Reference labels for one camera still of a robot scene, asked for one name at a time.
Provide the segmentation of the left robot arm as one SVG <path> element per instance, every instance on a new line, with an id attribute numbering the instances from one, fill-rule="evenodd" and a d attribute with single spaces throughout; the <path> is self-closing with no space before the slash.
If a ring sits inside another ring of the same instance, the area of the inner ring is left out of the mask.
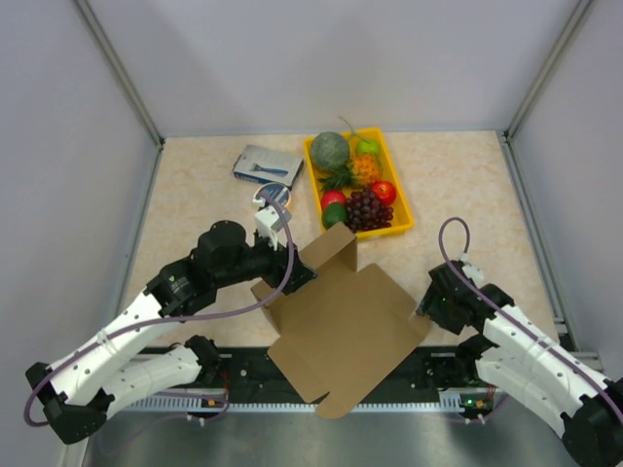
<path id="1" fill-rule="evenodd" d="M 133 403 L 174 386 L 208 386 L 220 376 L 213 340 L 193 336 L 141 363 L 133 358 L 148 343 L 178 325 L 207 319 L 219 290 L 256 278 L 271 288 L 266 305 L 314 280 L 292 241 L 260 227 L 248 244 L 244 227 L 219 221 L 203 233 L 191 253 L 164 266 L 134 301 L 85 344 L 53 363 L 37 362 L 25 373 L 32 388 L 24 420 L 51 427 L 71 445 L 90 437 Z"/>

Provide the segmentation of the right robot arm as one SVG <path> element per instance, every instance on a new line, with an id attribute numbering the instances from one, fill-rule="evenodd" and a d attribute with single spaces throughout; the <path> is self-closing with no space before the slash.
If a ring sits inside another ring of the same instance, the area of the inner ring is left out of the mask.
<path id="1" fill-rule="evenodd" d="M 534 325 L 480 270 L 450 261 L 428 273 L 418 307 L 441 329 L 475 335 L 456 347 L 468 385 L 493 385 L 544 421 L 580 466 L 622 462 L 622 382 L 590 368 Z"/>

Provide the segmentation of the brown cardboard box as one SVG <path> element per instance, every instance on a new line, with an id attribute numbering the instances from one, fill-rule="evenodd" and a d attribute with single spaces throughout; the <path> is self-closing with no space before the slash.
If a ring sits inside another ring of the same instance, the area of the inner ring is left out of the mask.
<path id="1" fill-rule="evenodd" d="M 268 355 L 318 416 L 337 419 L 425 340 L 431 322 L 378 265 L 357 265 L 356 236 L 342 223 L 300 258 L 317 277 L 265 306 L 278 333 Z"/>

